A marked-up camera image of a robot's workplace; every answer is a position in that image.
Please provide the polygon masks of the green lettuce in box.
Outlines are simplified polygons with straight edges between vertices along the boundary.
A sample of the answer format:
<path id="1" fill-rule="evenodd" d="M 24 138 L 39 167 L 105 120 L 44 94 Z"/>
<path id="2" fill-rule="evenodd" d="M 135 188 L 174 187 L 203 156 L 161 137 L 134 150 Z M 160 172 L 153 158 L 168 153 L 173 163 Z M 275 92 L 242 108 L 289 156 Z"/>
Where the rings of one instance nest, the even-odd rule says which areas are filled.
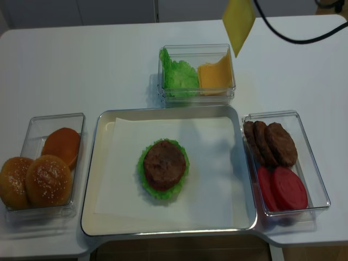
<path id="1" fill-rule="evenodd" d="M 195 69 L 186 61 L 173 61 L 166 48 L 160 51 L 163 66 L 166 96 L 182 98 L 196 96 L 199 87 L 198 75 Z"/>

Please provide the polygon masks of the clear lettuce and cheese box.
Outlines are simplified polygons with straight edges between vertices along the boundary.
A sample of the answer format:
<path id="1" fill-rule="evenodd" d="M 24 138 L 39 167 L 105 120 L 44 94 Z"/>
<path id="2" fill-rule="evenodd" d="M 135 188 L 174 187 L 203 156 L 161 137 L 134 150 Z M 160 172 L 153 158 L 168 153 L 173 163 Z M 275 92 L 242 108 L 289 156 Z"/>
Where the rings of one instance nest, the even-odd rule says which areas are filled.
<path id="1" fill-rule="evenodd" d="M 173 61 L 184 60 L 188 62 L 197 72 L 200 65 L 205 63 L 217 63 L 228 51 L 231 55 L 229 44 L 211 44 L 211 45 L 165 45 L 160 51 L 166 48 L 170 58 Z M 198 87 L 196 96 L 193 97 L 168 97 L 163 89 L 164 75 L 163 66 L 159 56 L 158 62 L 158 94 L 162 98 L 167 107 L 189 106 L 189 105 L 211 105 L 211 104 L 228 104 L 234 97 L 236 88 L 233 66 L 233 83 L 234 87 L 223 89 L 220 95 L 205 96 L 201 94 L 201 89 Z"/>

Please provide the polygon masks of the green lettuce under patty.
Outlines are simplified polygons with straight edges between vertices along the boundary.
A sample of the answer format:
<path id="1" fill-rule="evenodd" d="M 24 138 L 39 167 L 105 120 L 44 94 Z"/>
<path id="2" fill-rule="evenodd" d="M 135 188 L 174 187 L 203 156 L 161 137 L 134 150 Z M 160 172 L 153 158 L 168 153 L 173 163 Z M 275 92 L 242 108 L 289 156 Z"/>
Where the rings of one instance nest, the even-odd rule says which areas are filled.
<path id="1" fill-rule="evenodd" d="M 186 164 L 187 164 L 187 168 L 184 172 L 184 175 L 182 176 L 182 178 L 180 179 L 180 181 L 174 185 L 171 189 L 167 190 L 167 191 L 157 191 L 157 190 L 154 190 L 153 188 L 150 187 L 148 181 L 146 180 L 146 177 L 145 177 L 145 171 L 144 171 L 144 167 L 143 167 L 143 161 L 144 161 L 144 158 L 145 158 L 145 155 L 146 153 L 150 150 L 150 148 L 156 143 L 156 142 L 159 142 L 159 141 L 162 141 L 162 140 L 168 140 L 174 144 L 176 144 L 179 149 L 181 150 L 181 152 L 183 152 L 184 154 L 184 157 L 185 157 L 185 160 L 186 160 Z M 139 160 L 138 160 L 138 163 L 136 165 L 136 170 L 137 170 L 137 173 L 139 175 L 139 179 L 140 179 L 140 182 L 141 182 L 141 185 L 142 187 L 152 196 L 154 197 L 156 200 L 170 200 L 172 199 L 173 197 L 177 196 L 184 183 L 185 183 L 185 179 L 189 173 L 189 168 L 190 168 L 190 161 L 189 161 L 189 158 L 188 158 L 188 155 L 186 153 L 186 150 L 184 147 L 182 147 L 178 141 L 176 140 L 171 140 L 171 139 L 159 139 L 157 141 L 155 141 L 153 144 L 147 146 L 141 153 L 141 156 L 139 157 Z"/>

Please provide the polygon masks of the yellow cheese slice stack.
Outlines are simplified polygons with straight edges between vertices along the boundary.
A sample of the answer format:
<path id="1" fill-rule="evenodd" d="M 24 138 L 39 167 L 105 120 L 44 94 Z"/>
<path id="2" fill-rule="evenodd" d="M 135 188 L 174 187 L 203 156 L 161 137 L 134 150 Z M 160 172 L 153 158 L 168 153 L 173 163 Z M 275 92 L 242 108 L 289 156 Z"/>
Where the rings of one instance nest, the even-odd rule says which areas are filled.
<path id="1" fill-rule="evenodd" d="M 197 69 L 201 94 L 220 95 L 223 89 L 234 87 L 231 55 L 228 51 L 217 63 L 205 63 Z"/>

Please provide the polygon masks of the brown patty on burger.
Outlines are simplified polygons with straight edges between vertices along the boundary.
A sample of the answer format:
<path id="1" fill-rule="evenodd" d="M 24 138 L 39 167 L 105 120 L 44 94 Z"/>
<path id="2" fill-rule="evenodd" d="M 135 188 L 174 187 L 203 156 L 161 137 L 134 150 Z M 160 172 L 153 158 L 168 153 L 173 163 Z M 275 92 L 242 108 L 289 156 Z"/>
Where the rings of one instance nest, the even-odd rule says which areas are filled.
<path id="1" fill-rule="evenodd" d="M 187 168 L 183 152 L 168 141 L 156 142 L 146 153 L 143 167 L 147 181 L 176 185 Z"/>

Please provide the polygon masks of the white serving tray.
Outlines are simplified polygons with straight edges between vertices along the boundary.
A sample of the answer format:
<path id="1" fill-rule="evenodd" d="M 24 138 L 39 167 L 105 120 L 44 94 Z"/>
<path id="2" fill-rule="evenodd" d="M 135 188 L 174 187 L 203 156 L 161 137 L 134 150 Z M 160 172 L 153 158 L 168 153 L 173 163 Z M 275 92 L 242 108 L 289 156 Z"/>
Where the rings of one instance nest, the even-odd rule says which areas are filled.
<path id="1" fill-rule="evenodd" d="M 189 173 L 177 196 L 142 186 L 142 151 L 168 138 L 185 148 Z M 109 110 L 96 123 L 82 207 L 85 234 L 236 232 L 257 219 L 237 111 L 228 105 Z"/>

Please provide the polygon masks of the white paper sheet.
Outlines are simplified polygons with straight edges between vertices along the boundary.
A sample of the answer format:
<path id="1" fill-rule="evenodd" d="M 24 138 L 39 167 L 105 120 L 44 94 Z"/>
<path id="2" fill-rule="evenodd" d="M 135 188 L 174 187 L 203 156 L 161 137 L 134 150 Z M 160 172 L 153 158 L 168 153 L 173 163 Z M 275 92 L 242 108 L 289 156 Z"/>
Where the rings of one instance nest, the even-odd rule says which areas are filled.
<path id="1" fill-rule="evenodd" d="M 156 200 L 142 187 L 136 164 L 142 151 L 161 138 L 187 152 L 189 174 L 181 192 Z M 133 231 L 246 228 L 242 156 L 226 117 L 130 121 L 117 119 L 94 213 L 130 222 Z"/>

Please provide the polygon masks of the brown patty back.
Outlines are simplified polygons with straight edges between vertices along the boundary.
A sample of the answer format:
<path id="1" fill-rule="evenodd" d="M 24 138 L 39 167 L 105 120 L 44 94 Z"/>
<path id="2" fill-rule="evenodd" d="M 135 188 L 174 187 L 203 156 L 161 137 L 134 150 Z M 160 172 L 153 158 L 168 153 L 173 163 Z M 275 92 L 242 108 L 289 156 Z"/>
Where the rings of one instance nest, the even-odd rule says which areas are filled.
<path id="1" fill-rule="evenodd" d="M 244 135 L 245 138 L 248 142 L 248 145 L 254 155 L 254 157 L 257 159 L 257 161 L 259 162 L 260 165 L 265 166 L 265 160 L 256 144 L 256 139 L 254 136 L 254 132 L 253 132 L 253 122 L 251 121 L 246 121 L 243 124 L 243 128 L 244 128 Z"/>

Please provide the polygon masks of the brown patty middle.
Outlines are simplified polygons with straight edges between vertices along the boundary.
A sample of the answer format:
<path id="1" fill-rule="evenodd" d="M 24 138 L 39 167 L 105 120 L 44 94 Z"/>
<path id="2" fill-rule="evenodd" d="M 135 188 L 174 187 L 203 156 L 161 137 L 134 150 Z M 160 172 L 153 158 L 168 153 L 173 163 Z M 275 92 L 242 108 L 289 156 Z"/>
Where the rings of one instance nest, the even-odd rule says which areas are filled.
<path id="1" fill-rule="evenodd" d="M 278 162 L 275 159 L 272 151 L 270 150 L 270 147 L 268 146 L 268 143 L 265 139 L 265 129 L 267 125 L 262 121 L 255 121 L 253 123 L 253 132 L 254 137 L 256 139 L 256 144 L 259 148 L 260 153 L 262 154 L 265 165 L 269 167 L 277 167 Z"/>

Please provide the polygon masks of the red tomato slice back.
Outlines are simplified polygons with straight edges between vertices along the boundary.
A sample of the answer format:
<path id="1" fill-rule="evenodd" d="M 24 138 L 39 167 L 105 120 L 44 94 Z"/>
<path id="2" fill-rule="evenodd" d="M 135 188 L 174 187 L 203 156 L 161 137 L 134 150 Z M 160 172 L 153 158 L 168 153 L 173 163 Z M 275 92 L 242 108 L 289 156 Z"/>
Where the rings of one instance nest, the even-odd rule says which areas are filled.
<path id="1" fill-rule="evenodd" d="M 257 170 L 257 177 L 262 197 L 265 205 L 267 206 L 267 209 L 270 212 L 279 211 L 271 188 L 271 173 L 266 167 L 260 166 Z"/>

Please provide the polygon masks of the plain bun bottom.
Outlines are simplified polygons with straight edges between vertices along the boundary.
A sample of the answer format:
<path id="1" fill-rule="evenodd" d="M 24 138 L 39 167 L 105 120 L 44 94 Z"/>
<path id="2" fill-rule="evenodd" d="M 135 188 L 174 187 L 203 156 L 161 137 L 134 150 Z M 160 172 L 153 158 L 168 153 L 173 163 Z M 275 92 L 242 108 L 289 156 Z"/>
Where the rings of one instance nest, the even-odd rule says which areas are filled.
<path id="1" fill-rule="evenodd" d="M 48 136 L 41 155 L 56 156 L 73 170 L 78 158 L 79 145 L 80 135 L 75 130 L 64 127 Z"/>

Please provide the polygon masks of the brown patty front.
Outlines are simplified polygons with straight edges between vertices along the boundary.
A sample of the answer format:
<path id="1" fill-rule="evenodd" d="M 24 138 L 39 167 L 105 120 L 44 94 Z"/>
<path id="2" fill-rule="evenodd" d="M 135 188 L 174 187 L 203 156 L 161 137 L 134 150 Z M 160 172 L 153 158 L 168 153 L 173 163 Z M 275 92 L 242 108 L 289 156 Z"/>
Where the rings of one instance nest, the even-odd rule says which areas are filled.
<path id="1" fill-rule="evenodd" d="M 266 127 L 265 140 L 280 166 L 295 165 L 298 157 L 295 143 L 280 123 L 273 122 Z"/>

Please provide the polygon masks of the clear patty and tomato box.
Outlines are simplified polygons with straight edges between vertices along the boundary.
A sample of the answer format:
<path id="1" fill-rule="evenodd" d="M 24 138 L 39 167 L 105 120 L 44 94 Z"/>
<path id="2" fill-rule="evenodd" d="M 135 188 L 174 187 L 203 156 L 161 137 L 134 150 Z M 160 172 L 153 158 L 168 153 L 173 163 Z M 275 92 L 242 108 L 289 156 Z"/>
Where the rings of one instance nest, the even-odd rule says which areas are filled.
<path id="1" fill-rule="evenodd" d="M 265 205 L 262 197 L 257 177 L 257 170 L 262 165 L 260 165 L 257 159 L 254 157 L 245 138 L 244 128 L 242 126 L 243 135 L 245 138 L 245 148 L 248 152 L 248 156 L 250 157 L 251 169 L 253 170 L 256 186 L 256 195 L 259 197 L 262 213 L 267 218 L 271 218 L 274 220 L 280 220 L 285 218 L 294 220 L 311 220 L 315 217 L 316 213 L 327 210 L 330 207 L 331 202 L 326 191 L 325 185 L 322 181 L 320 171 L 318 169 L 316 160 L 312 152 L 312 148 L 309 144 L 307 134 L 304 130 L 299 114 L 294 110 L 276 111 L 268 113 L 252 113 L 242 118 L 243 124 L 246 121 L 251 121 L 253 123 L 255 121 L 262 121 L 267 126 L 273 122 L 280 123 L 282 127 L 290 134 L 295 143 L 298 157 L 295 165 L 286 168 L 291 169 L 292 172 L 294 172 L 301 179 L 306 189 L 308 197 L 308 206 L 306 209 L 281 210 L 279 206 L 279 211 L 276 212 L 270 212 L 267 209 L 267 206 Z M 264 167 L 266 167 L 272 175 L 275 168 L 284 166 L 278 165 L 277 167 L 269 167 L 265 165 Z"/>

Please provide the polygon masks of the red tomato slice front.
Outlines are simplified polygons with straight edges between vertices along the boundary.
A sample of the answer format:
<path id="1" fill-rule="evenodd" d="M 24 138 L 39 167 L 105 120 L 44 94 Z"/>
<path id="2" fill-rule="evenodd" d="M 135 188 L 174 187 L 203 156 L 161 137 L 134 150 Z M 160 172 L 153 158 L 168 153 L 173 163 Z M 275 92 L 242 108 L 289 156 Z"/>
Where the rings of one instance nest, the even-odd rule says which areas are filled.
<path id="1" fill-rule="evenodd" d="M 308 197 L 301 179 L 286 167 L 277 167 L 271 175 L 271 188 L 281 210 L 306 209 Z"/>

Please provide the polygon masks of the sesame bun top right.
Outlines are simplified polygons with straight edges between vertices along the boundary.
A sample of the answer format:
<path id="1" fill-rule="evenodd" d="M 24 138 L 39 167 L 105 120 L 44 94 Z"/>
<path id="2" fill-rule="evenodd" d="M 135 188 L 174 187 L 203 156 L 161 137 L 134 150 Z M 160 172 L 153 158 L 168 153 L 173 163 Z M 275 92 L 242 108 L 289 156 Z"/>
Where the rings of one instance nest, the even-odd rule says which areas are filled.
<path id="1" fill-rule="evenodd" d="M 33 207 L 63 206 L 68 203 L 72 190 L 70 168 L 56 156 L 41 156 L 29 166 L 25 186 Z"/>

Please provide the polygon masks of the sesame bun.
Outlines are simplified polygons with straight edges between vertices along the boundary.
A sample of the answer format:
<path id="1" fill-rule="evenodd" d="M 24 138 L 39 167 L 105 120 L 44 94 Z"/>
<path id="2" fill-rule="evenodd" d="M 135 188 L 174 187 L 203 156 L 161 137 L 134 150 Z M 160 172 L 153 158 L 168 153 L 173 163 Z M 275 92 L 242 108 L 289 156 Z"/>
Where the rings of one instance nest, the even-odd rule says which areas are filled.
<path id="1" fill-rule="evenodd" d="M 29 166 L 25 186 L 33 207 L 63 206 L 68 203 L 72 190 L 70 168 L 56 156 L 41 156 Z"/>
<path id="2" fill-rule="evenodd" d="M 1 169 L 1 200 L 11 209 L 29 208 L 25 177 L 33 160 L 26 157 L 8 159 Z"/>

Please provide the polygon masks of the clear bun box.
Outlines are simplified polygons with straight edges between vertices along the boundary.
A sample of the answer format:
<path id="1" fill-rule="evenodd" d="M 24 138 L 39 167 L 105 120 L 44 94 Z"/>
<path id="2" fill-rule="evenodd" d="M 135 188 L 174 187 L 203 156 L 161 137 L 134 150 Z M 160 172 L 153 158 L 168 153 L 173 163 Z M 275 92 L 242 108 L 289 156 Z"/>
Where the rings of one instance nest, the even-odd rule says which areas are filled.
<path id="1" fill-rule="evenodd" d="M 72 190 L 68 203 L 63 206 L 55 207 L 33 207 L 29 202 L 29 208 L 27 209 L 11 209 L 5 206 L 9 212 L 29 212 L 34 210 L 52 210 L 69 208 L 73 204 L 74 190 L 76 188 L 76 172 L 78 167 L 78 161 L 80 158 L 80 150 L 82 148 L 82 134 L 85 123 L 85 116 L 82 113 L 66 114 L 66 115 L 54 115 L 54 116 L 41 116 L 34 117 L 30 120 L 26 136 L 21 149 L 21 153 L 18 157 L 30 158 L 33 161 L 41 157 L 41 151 L 48 136 L 61 128 L 71 128 L 80 135 L 80 145 L 76 165 L 71 171 L 72 175 Z"/>

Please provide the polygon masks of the sesame bun top left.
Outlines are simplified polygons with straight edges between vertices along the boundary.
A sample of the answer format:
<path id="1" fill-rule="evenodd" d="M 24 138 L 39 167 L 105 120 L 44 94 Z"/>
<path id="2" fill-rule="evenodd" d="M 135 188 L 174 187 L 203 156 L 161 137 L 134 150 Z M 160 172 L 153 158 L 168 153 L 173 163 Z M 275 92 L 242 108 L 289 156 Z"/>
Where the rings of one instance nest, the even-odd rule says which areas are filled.
<path id="1" fill-rule="evenodd" d="M 11 209 L 29 208 L 25 177 L 33 160 L 26 157 L 8 159 L 1 169 L 1 200 Z"/>

